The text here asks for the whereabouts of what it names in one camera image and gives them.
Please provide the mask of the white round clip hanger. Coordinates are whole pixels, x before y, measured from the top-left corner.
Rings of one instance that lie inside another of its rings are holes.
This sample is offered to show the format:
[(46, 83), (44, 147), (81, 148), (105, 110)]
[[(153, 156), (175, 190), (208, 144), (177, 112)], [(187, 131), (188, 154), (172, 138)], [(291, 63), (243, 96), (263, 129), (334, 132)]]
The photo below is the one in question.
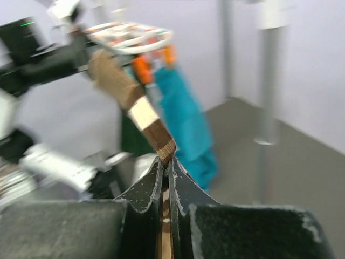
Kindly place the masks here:
[(142, 84), (154, 81), (152, 68), (145, 57), (162, 59), (168, 69), (175, 67), (177, 57), (171, 43), (171, 30), (134, 22), (110, 22), (86, 29), (91, 41), (116, 56), (122, 66), (132, 67), (134, 76)]

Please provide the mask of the brown striped sock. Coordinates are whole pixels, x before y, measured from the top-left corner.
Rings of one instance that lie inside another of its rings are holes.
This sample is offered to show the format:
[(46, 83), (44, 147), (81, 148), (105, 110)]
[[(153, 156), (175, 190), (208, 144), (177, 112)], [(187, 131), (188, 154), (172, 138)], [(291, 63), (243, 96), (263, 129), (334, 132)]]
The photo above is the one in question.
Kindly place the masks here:
[(140, 84), (130, 77), (105, 50), (92, 54), (88, 71), (96, 87), (116, 99), (136, 128), (156, 151), (148, 173), (129, 187), (122, 197), (149, 198), (158, 213), (155, 234), (159, 258), (175, 258), (171, 231), (171, 202), (168, 166), (175, 156), (176, 144), (152, 107)]

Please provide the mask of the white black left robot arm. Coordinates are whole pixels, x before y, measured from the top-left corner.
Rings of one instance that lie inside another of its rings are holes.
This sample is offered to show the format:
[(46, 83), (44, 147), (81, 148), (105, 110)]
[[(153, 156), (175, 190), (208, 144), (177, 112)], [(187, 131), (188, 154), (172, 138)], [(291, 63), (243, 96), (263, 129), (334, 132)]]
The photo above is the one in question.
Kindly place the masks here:
[(77, 23), (82, 13), (79, 1), (54, 1), (48, 9), (60, 26), (67, 28), (67, 45), (39, 45), (29, 18), (1, 26), (1, 41), (11, 62), (1, 66), (1, 158), (15, 172), (40, 173), (62, 181), (91, 199), (113, 199), (125, 191), (116, 167), (105, 171), (79, 163), (37, 144), (13, 120), (21, 97), (33, 86), (44, 85), (84, 72), (92, 43)]

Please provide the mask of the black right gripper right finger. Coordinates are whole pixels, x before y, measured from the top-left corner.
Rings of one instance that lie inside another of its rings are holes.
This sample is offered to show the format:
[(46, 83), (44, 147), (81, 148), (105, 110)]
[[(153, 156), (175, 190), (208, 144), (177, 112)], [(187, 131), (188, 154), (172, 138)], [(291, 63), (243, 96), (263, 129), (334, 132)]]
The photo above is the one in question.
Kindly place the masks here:
[(202, 232), (196, 223), (196, 209), (220, 203), (199, 187), (176, 157), (168, 165), (168, 182), (173, 257), (203, 258)]

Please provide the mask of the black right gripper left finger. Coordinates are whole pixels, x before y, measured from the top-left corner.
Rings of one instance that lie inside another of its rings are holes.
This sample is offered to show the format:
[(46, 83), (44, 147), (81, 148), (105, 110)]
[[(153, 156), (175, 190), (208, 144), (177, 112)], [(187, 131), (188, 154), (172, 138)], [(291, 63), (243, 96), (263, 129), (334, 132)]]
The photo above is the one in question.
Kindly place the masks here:
[(161, 258), (163, 174), (156, 157), (148, 173), (116, 198), (127, 203), (118, 258)]

